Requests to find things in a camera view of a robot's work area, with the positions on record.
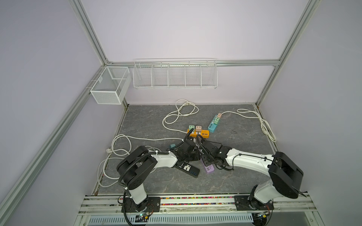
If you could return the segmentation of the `purple power strip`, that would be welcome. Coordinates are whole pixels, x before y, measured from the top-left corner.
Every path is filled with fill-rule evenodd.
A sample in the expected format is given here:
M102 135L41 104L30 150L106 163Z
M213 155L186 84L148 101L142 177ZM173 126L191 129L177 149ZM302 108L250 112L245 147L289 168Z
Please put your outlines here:
M213 173L215 171L215 168L214 168L213 164L207 165L204 162L202 162L202 163L203 163L204 169L206 171L206 174L211 174L211 173Z

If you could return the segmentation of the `black power strip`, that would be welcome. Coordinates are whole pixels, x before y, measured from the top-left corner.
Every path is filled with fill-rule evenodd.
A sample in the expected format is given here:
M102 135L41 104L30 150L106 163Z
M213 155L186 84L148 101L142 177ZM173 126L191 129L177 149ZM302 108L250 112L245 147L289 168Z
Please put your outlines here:
M200 169L187 163L187 162L177 162L174 166L174 168L194 177L198 178L200 174Z

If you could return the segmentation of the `orange power strip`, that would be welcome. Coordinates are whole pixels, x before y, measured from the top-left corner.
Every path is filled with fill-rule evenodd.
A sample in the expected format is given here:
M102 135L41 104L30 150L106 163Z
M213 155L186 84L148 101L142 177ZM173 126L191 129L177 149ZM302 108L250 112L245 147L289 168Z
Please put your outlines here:
M201 130L200 132L193 131L189 136L190 137L197 137L197 135L202 136L203 138L209 138L209 131L208 130Z

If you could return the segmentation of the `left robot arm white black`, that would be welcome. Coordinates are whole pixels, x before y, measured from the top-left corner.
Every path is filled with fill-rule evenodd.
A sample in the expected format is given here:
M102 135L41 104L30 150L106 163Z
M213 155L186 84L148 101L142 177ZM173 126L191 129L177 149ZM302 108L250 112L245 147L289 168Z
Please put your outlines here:
M150 151L140 146L117 165L118 183L124 187L125 193L137 207L147 204L148 195L143 182L157 168L175 168L194 178L200 169L190 162L200 159L199 148L191 139L185 139L180 144L167 151Z

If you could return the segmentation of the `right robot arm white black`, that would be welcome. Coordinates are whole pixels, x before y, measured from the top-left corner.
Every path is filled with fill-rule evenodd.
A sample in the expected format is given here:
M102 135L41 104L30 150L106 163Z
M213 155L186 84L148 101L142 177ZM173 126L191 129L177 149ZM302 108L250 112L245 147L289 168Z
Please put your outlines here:
M269 201L286 197L297 199L303 195L300 191L304 173L283 152L275 154L256 154L220 145L205 138L197 139L206 161L216 167L233 171L236 167L253 170L269 176L265 183L255 185L248 197L252 209L265 205Z

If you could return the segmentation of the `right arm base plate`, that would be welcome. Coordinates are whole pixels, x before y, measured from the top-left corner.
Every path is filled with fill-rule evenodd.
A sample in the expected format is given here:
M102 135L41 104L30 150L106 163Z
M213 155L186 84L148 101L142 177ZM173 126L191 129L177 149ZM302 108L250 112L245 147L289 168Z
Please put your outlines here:
M238 211L272 211L274 205L271 201L261 203L256 199L249 200L248 195L234 196L234 202Z

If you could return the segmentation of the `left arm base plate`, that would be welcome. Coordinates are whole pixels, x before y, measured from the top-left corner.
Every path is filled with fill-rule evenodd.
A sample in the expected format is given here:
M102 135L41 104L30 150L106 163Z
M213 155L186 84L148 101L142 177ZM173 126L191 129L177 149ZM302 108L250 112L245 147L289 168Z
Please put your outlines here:
M122 210L126 213L136 212L159 212L161 207L161 197L148 196L140 204L136 204L132 198L126 197Z

